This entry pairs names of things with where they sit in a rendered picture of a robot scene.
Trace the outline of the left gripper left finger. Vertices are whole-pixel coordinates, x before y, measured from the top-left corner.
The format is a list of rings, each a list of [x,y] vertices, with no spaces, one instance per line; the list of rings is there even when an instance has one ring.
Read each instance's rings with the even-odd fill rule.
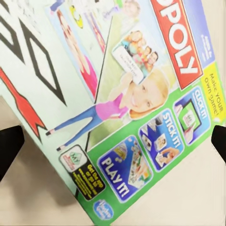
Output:
[[[24,144],[21,126],[0,130],[0,181]]]

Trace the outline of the board game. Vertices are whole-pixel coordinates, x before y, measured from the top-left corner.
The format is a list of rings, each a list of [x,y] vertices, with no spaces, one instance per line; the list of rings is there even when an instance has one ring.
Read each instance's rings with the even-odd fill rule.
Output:
[[[0,0],[0,95],[95,226],[226,122],[202,0]]]

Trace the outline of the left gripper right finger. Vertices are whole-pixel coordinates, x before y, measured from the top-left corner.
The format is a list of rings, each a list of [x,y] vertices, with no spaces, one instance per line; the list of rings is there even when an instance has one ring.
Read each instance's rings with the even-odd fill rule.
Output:
[[[211,142],[226,163],[226,127],[216,125],[211,135]]]

